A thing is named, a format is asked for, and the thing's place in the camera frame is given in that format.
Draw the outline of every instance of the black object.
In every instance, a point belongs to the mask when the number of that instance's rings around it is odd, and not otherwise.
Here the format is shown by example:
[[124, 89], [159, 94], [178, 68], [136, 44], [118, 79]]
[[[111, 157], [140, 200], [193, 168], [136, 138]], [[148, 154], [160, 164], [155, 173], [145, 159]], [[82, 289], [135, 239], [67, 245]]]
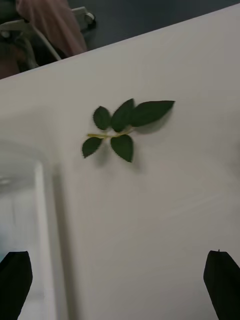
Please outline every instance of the black object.
[[9, 252], [0, 263], [0, 319], [17, 320], [33, 282], [29, 253]]
[[240, 268], [227, 252], [210, 251], [203, 279], [219, 320], [240, 319]]

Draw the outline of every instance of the green leaf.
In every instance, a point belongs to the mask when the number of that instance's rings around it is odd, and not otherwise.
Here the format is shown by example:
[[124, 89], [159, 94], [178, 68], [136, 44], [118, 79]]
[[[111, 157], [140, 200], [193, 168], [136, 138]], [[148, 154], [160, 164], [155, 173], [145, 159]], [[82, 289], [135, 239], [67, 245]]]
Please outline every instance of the green leaf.
[[131, 125], [141, 127], [165, 116], [174, 106], [175, 101], [148, 101], [139, 104], [132, 111]]
[[122, 159], [127, 162], [133, 161], [134, 142], [129, 135], [123, 134], [121, 136], [111, 138], [111, 147]]
[[109, 111], [103, 106], [98, 107], [93, 114], [93, 121], [98, 129], [106, 130], [111, 123]]
[[100, 147], [102, 141], [103, 139], [97, 137], [87, 139], [81, 148], [84, 158], [94, 154], [94, 152]]
[[116, 132], [123, 131], [130, 125], [131, 114], [134, 109], [134, 99], [124, 102], [113, 114], [111, 118], [111, 127]]

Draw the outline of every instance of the pink fabric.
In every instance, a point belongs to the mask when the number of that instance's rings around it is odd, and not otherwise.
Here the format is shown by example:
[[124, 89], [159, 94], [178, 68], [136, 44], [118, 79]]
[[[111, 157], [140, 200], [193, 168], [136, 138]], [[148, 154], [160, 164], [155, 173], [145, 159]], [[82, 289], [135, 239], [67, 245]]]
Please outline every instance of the pink fabric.
[[[67, 57], [87, 51], [84, 37], [67, 0], [16, 0], [16, 9]], [[17, 73], [19, 70], [14, 56], [0, 57], [0, 79]]]

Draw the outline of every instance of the white surface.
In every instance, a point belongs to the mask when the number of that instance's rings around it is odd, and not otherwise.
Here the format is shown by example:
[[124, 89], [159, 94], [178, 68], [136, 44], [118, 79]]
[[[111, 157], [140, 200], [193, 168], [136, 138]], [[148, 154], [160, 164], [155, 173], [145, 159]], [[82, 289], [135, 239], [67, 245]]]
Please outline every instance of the white surface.
[[66, 320], [64, 299], [60, 301], [61, 309], [57, 308], [58, 298], [64, 294], [64, 279], [58, 274], [57, 284], [54, 283], [55, 265], [61, 269], [62, 261], [59, 244], [54, 244], [52, 259], [49, 227], [54, 235], [56, 222], [50, 224], [55, 212], [48, 201], [49, 192], [46, 195], [51, 188], [47, 168], [41, 158], [35, 157], [36, 152], [29, 155], [29, 149], [2, 142], [0, 149], [0, 176], [9, 180], [8, 185], [0, 185], [0, 256], [28, 251], [33, 275], [19, 320]]
[[[236, 5], [0, 81], [0, 137], [61, 165], [85, 320], [217, 319], [207, 254], [240, 265], [239, 30]], [[133, 165], [84, 160], [95, 108], [129, 98], [176, 104]]]

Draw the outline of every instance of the floor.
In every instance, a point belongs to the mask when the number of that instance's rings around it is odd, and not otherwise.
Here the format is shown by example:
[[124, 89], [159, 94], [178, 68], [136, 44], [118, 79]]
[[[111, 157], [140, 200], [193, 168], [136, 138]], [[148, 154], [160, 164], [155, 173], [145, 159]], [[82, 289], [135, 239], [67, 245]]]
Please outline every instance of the floor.
[[195, 18], [240, 0], [68, 0], [96, 15], [95, 29], [84, 32], [89, 50]]

